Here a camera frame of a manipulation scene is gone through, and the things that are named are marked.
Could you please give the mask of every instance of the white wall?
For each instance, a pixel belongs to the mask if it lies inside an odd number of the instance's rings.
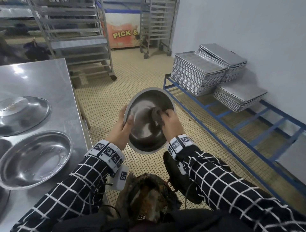
[[[267,89],[269,103],[306,123],[305,0],[181,0],[173,56],[201,43],[245,57],[244,79]]]

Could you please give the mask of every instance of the stack of baking sheets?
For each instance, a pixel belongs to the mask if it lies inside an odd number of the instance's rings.
[[[171,77],[195,96],[212,93],[226,67],[194,51],[175,54]]]
[[[227,72],[221,80],[222,83],[235,80],[237,77],[241,76],[247,64],[246,59],[216,43],[201,44],[198,54],[211,58],[219,64],[226,66]]]
[[[234,112],[240,112],[259,102],[267,91],[254,84],[231,81],[220,84],[214,97]]]

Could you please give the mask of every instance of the hand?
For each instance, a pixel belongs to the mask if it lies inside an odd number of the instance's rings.
[[[121,151],[124,150],[129,140],[129,135],[134,124],[134,117],[130,115],[123,126],[123,117],[127,105],[123,106],[119,111],[118,121],[114,125],[112,131],[108,134],[105,140],[115,144]]]
[[[162,126],[162,131],[166,137],[166,140],[170,142],[171,139],[178,135],[185,134],[182,124],[178,119],[176,113],[173,110],[169,109],[165,112],[161,112],[160,116],[164,121],[164,125]]]

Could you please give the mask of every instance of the plaid sleeve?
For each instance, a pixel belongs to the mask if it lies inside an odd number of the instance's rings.
[[[87,155],[63,182],[58,183],[11,229],[13,232],[49,232],[62,220],[98,212],[102,204],[108,166]]]
[[[237,176],[221,159],[193,152],[183,165],[212,210],[228,211],[254,231],[306,231],[304,215]]]

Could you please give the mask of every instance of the tiled floor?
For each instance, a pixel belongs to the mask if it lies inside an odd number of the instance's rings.
[[[117,120],[118,111],[124,104],[128,104],[132,97],[139,91],[148,87],[162,88],[164,75],[172,70],[173,58],[165,54],[154,55],[145,60],[139,49],[117,50],[112,52],[117,81],[109,77],[82,77],[81,85],[76,89],[81,104],[91,124],[92,142],[96,143],[105,138]],[[193,114],[195,114],[211,131],[213,131],[226,145],[240,156],[253,170],[257,172],[277,193],[287,202],[300,211],[305,212],[304,198],[293,189],[285,180],[279,177],[268,165],[260,160],[253,152],[245,147],[236,137],[229,133],[223,126],[202,110],[196,103],[179,90],[173,89],[174,94]],[[200,99],[206,104],[213,101],[212,96]],[[259,185],[254,177],[247,172],[236,159],[234,159],[207,131],[205,131],[188,113],[176,104],[177,114],[185,129],[186,134],[192,137],[199,147],[206,152],[222,158],[230,165],[232,170],[248,181]],[[215,113],[224,112],[223,105],[211,108]],[[223,120],[231,127],[249,118],[247,112],[230,113]],[[263,132],[267,126],[259,121],[254,121],[239,131],[239,134],[251,140]],[[274,133],[265,142],[257,147],[267,157],[283,142],[284,139]],[[163,153],[165,148],[151,155],[141,155],[133,151],[128,145],[123,151],[126,156],[125,164],[129,166],[136,176],[143,173],[153,173],[167,180],[169,178],[164,164]],[[118,192],[109,191],[108,197],[111,204],[115,204]],[[183,202],[184,197],[178,193]],[[187,208],[203,208],[205,204],[194,205],[188,202]]]

